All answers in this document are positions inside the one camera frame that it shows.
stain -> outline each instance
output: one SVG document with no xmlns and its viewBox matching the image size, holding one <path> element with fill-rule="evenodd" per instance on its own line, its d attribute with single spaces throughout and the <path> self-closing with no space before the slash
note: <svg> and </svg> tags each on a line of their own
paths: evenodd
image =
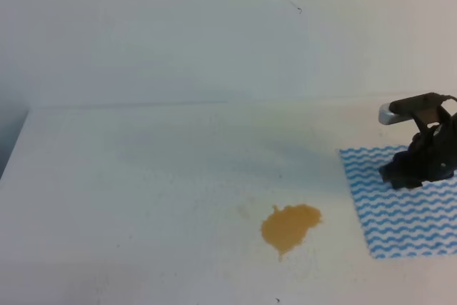
<svg viewBox="0 0 457 305">
<path fill-rule="evenodd" d="M 321 223 L 321 212 L 306 204 L 286 206 L 279 210 L 273 206 L 273 213 L 262 223 L 262 237 L 279 253 L 279 261 L 285 253 L 300 245 L 308 229 Z"/>
<path fill-rule="evenodd" d="M 236 207 L 236 212 L 241 216 L 243 219 L 250 219 L 251 215 L 249 214 L 248 210 L 246 210 L 246 207 L 243 205 L 237 206 Z"/>
</svg>

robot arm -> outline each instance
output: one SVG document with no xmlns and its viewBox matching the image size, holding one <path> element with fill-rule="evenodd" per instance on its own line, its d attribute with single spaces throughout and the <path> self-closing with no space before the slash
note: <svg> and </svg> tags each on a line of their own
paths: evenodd
<svg viewBox="0 0 457 305">
<path fill-rule="evenodd" d="M 414 189 L 424 181 L 452 178 L 457 169 L 457 114 L 451 116 L 441 104 L 453 96 L 428 93 L 384 104 L 379 122 L 391 125 L 413 119 L 419 132 L 407 151 L 395 154 L 393 161 L 379 169 L 392 187 Z"/>
</svg>

white table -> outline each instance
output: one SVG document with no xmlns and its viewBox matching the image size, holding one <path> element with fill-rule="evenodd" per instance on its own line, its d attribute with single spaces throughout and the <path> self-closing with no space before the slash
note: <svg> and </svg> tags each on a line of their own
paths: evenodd
<svg viewBox="0 0 457 305">
<path fill-rule="evenodd" d="M 0 304 L 455 304 L 457 256 L 368 255 L 336 150 L 394 99 L 30 113 L 0 181 Z M 273 205 L 323 223 L 282 262 Z"/>
</svg>

white surface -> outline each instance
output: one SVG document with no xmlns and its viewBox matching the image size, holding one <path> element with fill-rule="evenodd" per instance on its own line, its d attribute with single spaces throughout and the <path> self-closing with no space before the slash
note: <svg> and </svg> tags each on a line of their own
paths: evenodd
<svg viewBox="0 0 457 305">
<path fill-rule="evenodd" d="M 336 150 L 393 99 L 33 111 L 0 181 L 0 303 L 452 304 L 457 256 L 376 261 Z M 280 263 L 259 231 L 323 223 Z"/>
<path fill-rule="evenodd" d="M 0 142 L 29 106 L 456 89 L 454 4 L 0 0 Z"/>
</svg>

cleaning cloth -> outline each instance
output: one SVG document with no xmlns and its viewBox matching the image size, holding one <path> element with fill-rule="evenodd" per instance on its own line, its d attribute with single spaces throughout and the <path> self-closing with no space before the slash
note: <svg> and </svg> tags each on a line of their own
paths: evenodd
<svg viewBox="0 0 457 305">
<path fill-rule="evenodd" d="M 379 167 L 407 146 L 340 150 L 370 254 L 376 259 L 457 253 L 457 177 L 394 190 Z"/>
</svg>

